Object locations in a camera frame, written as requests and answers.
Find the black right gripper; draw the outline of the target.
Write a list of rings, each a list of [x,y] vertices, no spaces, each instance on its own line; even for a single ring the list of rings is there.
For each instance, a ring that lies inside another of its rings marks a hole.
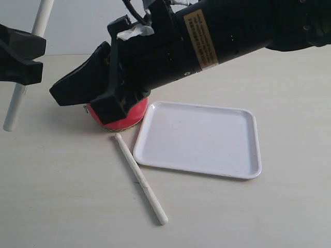
[[[111,46],[101,43],[83,64],[49,89],[60,106],[89,103],[102,124],[125,119],[153,89],[197,71],[185,41],[184,19],[173,11],[172,1],[152,1],[143,17],[130,1],[123,3],[136,22],[127,16],[111,22]],[[109,76],[111,90],[106,91]]]

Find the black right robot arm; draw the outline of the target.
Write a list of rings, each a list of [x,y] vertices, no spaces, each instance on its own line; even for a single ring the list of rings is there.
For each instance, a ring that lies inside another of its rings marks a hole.
[[[149,1],[122,16],[82,65],[50,94],[60,106],[87,104],[106,125],[151,91],[261,48],[289,52],[330,44],[330,1]]]

